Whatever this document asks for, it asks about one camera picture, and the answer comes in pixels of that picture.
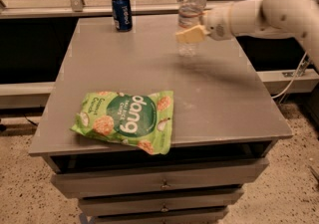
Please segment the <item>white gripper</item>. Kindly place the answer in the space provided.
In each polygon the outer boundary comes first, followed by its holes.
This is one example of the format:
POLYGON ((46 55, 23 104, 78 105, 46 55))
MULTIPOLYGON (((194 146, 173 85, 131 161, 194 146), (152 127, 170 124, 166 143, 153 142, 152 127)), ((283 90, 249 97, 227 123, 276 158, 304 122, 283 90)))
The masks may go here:
POLYGON ((203 25, 196 25, 175 33, 179 43, 193 44, 202 42, 208 35, 216 41, 234 37, 230 27, 232 3, 218 5, 206 10, 202 16, 203 25))

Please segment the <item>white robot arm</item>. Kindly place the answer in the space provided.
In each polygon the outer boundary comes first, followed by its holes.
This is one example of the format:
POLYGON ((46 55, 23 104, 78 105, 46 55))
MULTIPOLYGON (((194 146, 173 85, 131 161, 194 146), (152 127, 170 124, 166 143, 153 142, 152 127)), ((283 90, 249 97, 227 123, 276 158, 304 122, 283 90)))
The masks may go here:
POLYGON ((292 37, 319 68, 319 5, 317 0, 243 0, 217 5, 202 21, 177 31, 180 43, 216 41, 237 36, 292 37))

